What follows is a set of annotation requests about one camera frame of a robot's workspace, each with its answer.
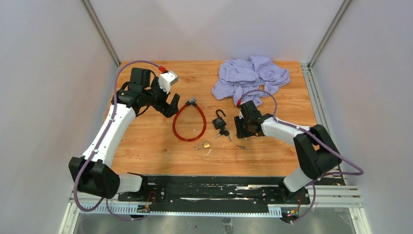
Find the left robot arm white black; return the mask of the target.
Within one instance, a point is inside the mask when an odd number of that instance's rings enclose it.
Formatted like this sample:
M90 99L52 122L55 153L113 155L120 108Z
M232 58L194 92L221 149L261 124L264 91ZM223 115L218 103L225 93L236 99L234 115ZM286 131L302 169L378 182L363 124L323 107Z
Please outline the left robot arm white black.
M111 165L123 135L131 122L142 114L142 109L152 107L166 118L178 113L179 94L167 102L177 81L178 76L172 71L165 70L157 76L149 69L132 68L130 80L114 94L109 114L91 145L83 156L73 157L69 162L77 192L107 199L130 192L137 201L148 198L149 188L144 175L119 175Z

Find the red cable lock black body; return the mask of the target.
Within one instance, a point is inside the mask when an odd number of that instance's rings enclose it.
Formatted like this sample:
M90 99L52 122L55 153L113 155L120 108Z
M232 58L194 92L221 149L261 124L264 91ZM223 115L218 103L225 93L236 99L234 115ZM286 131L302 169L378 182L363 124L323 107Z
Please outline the red cable lock black body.
M197 115L200 119L195 121L193 116L188 116L189 120L184 120L186 115L181 117L181 114L188 108L192 109L192 111L189 112L190 114ZM192 97L179 108L178 113L174 116L172 121L173 134L180 141L193 142L200 139L205 134L206 129L206 115L201 106L197 103L197 98Z

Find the black padlock body with shackle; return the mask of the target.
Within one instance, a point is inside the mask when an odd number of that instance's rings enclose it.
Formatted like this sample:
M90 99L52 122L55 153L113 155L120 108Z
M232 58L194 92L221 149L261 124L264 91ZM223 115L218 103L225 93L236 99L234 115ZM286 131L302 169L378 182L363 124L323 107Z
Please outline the black padlock body with shackle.
M226 122L224 121L223 117L220 114L222 114L224 117L226 116L226 114L221 109L217 109L215 111L215 114L217 115L217 117L212 121L212 124L215 130L218 130L218 129L222 130L226 126Z

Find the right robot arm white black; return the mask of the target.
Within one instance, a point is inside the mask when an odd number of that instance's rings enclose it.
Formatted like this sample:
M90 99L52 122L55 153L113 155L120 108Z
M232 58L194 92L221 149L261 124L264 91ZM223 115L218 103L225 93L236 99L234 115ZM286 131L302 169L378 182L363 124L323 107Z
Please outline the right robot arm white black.
M295 147L299 166L279 182L278 195L282 202L291 203L298 191L321 178L342 160L339 151L323 125L301 126L262 115L252 101L237 106L240 114L234 118L237 138L273 137Z

